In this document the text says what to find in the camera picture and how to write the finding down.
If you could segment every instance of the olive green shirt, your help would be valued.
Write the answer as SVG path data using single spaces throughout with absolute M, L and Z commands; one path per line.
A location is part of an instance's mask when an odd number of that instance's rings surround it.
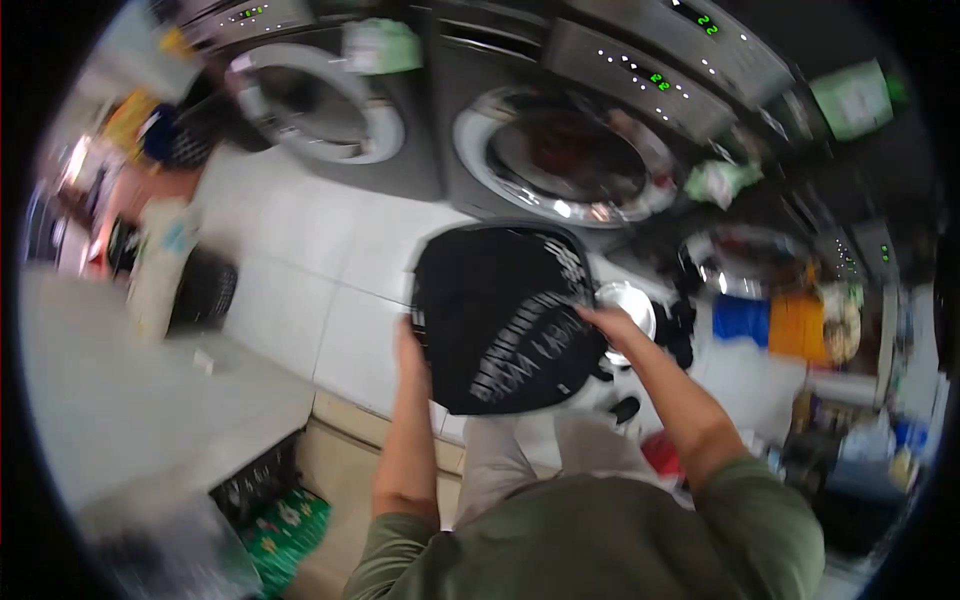
M 810 598 L 823 532 L 768 467 L 719 469 L 696 511 L 632 479 L 545 482 L 456 532 L 416 516 L 374 520 L 347 600 L 396 598 Z

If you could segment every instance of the laundry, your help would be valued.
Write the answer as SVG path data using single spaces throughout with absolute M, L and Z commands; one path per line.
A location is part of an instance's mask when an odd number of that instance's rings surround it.
M 606 346 L 574 305 L 588 264 L 562 229 L 467 226 L 430 240 L 415 269 L 415 323 L 434 400 L 454 415 L 520 413 L 575 394 Z

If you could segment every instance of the green floral mat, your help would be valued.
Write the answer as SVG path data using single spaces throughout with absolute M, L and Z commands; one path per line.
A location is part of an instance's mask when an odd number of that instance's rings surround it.
M 237 531 L 263 580 L 260 600 L 274 600 L 293 581 L 297 564 L 320 545 L 330 505 L 297 488 Z

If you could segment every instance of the blue fabric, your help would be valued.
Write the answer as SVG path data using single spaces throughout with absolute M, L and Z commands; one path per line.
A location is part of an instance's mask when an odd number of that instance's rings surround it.
M 180 132 L 177 126 L 177 109 L 168 104 L 160 104 L 150 116 L 155 114 L 159 118 L 143 133 L 141 139 L 143 154 L 157 162 L 166 163 L 173 155 L 174 140 Z
M 713 337 L 753 338 L 761 348 L 770 336 L 770 301 L 717 296 L 713 301 Z

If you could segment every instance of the grey pants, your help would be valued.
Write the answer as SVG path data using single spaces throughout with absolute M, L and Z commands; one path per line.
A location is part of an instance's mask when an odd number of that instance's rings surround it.
M 456 526 L 476 518 L 523 486 L 538 481 L 516 441 L 516 425 L 523 417 L 470 417 L 464 425 L 467 457 L 460 487 Z M 674 480 L 660 480 L 643 458 L 636 440 L 613 430 L 614 419 L 604 413 L 557 414 L 554 429 L 563 476 L 639 479 L 669 490 Z

